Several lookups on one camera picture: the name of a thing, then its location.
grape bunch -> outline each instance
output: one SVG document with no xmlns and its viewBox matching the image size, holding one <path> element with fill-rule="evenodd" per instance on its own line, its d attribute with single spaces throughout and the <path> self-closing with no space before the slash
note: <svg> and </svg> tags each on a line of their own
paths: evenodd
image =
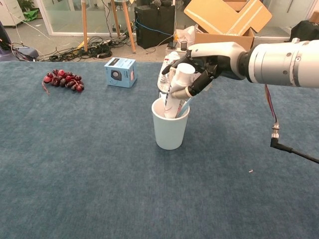
<svg viewBox="0 0 319 239">
<path fill-rule="evenodd" d="M 48 72 L 43 78 L 42 86 L 49 95 L 49 92 L 43 83 L 50 83 L 56 87 L 68 87 L 77 92 L 82 92 L 84 90 L 82 77 L 79 75 L 74 75 L 72 72 L 65 72 L 64 70 L 54 69 L 52 72 Z"/>
</svg>

robotic hand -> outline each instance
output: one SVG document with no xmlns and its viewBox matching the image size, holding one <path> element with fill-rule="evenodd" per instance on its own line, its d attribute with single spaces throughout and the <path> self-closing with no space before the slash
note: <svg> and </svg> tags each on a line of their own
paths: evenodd
<svg viewBox="0 0 319 239">
<path fill-rule="evenodd" d="M 249 52 L 235 42 L 196 44 L 162 74 L 169 72 L 171 80 L 183 62 L 201 75 L 191 86 L 174 92 L 177 99 L 197 95 L 220 75 L 259 84 L 319 88 L 319 40 L 299 42 L 295 38 L 287 43 L 260 44 Z"/>
</svg>

white cup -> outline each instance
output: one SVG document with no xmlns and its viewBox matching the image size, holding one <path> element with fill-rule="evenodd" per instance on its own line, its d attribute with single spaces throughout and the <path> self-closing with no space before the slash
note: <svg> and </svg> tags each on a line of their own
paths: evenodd
<svg viewBox="0 0 319 239">
<path fill-rule="evenodd" d="M 177 149 L 183 142 L 189 107 L 185 113 L 175 119 L 165 118 L 164 101 L 159 98 L 152 104 L 155 139 L 159 147 L 172 150 Z"/>
</svg>

blue box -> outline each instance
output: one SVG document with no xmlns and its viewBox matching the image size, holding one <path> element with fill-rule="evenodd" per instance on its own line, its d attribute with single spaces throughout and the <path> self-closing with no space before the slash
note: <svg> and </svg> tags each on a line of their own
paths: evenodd
<svg viewBox="0 0 319 239">
<path fill-rule="evenodd" d="M 136 61 L 133 59 L 113 57 L 104 67 L 110 86 L 130 88 L 137 80 Z"/>
</svg>

wooden stand leg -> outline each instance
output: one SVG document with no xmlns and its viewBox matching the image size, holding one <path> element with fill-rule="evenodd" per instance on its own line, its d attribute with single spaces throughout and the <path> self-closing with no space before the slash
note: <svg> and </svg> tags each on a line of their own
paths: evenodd
<svg viewBox="0 0 319 239">
<path fill-rule="evenodd" d="M 114 15 L 116 32 L 117 32 L 118 36 L 120 36 L 119 21 L 118 21 L 118 16 L 116 14 L 116 7 L 115 7 L 114 0 L 111 0 L 111 5 L 112 5 L 112 11 L 113 11 L 113 15 Z"/>
<path fill-rule="evenodd" d="M 87 25 L 86 25 L 86 3 L 85 0 L 81 1 L 82 4 L 82 20 L 83 20 L 83 34 L 84 34 L 84 51 L 88 51 L 88 37 L 87 37 Z"/>
<path fill-rule="evenodd" d="M 132 28 L 131 28 L 131 23 L 130 23 L 130 18 L 129 18 L 129 11 L 128 11 L 128 6 L 126 4 L 126 1 L 122 2 L 122 5 L 123 5 L 126 26 L 128 27 L 128 32 L 129 32 L 129 36 L 130 36 L 130 40 L 131 40 L 132 51 L 133 51 L 133 53 L 135 53 L 136 50 L 135 50 L 133 33 L 132 33 Z"/>
</svg>

